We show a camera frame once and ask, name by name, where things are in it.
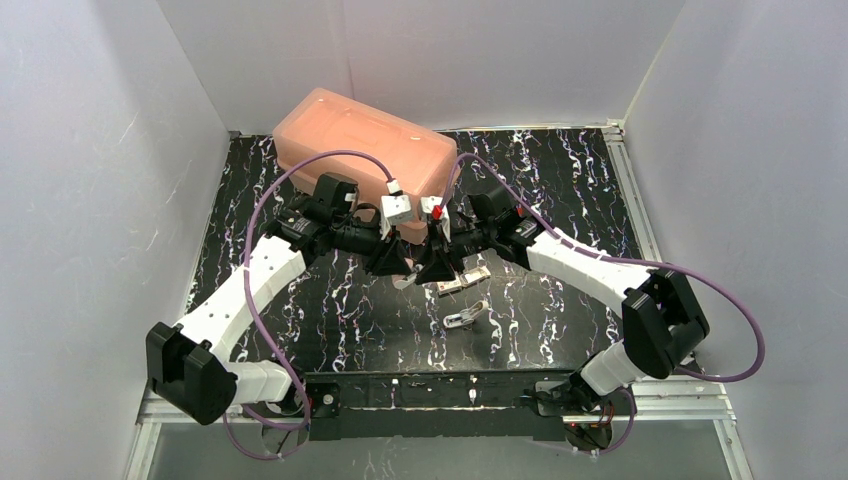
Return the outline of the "white mini stapler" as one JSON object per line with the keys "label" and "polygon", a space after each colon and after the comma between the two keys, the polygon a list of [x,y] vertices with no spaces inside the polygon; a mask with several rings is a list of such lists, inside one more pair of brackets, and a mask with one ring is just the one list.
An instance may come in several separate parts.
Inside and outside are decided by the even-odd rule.
{"label": "white mini stapler", "polygon": [[489,303],[485,300],[480,300],[458,313],[445,316],[442,323],[445,329],[466,327],[473,324],[478,317],[487,313],[489,310]]}

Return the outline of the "pink mini stapler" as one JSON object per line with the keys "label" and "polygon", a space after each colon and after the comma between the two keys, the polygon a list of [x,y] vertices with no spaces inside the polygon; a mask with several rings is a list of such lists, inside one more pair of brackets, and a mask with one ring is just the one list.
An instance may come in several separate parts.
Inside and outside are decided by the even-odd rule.
{"label": "pink mini stapler", "polygon": [[410,285],[414,285],[417,279],[416,273],[410,273],[408,275],[393,275],[392,276],[392,285],[398,289],[403,290]]}

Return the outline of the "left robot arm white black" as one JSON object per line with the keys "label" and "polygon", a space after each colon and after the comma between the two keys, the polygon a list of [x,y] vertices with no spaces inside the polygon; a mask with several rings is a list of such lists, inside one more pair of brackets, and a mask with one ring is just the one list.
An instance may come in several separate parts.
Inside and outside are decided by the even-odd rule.
{"label": "left robot arm white black", "polygon": [[270,360],[233,362],[231,352],[250,326],[267,335],[261,311],[333,250],[363,256],[375,276],[411,274],[397,231],[412,217],[411,201],[397,181],[387,187],[379,202],[360,202],[354,181],[323,174],[312,194],[282,209],[262,234],[250,228],[243,264],[194,310],[148,332],[152,391],[200,425],[233,405],[280,403],[291,391],[308,408],[304,382],[276,340],[269,342]]}

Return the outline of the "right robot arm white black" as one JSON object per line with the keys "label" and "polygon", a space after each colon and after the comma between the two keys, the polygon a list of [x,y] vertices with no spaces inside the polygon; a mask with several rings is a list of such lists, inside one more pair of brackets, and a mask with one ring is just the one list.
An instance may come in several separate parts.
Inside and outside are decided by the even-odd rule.
{"label": "right robot arm white black", "polygon": [[452,227],[441,198],[424,197],[427,241],[416,281],[451,281],[466,258],[486,250],[522,268],[561,280],[600,301],[621,320],[620,337],[592,355],[547,399],[587,410],[645,377],[667,378],[710,327],[686,277],[664,267],[613,263],[543,223],[498,187],[470,198],[473,215]]}

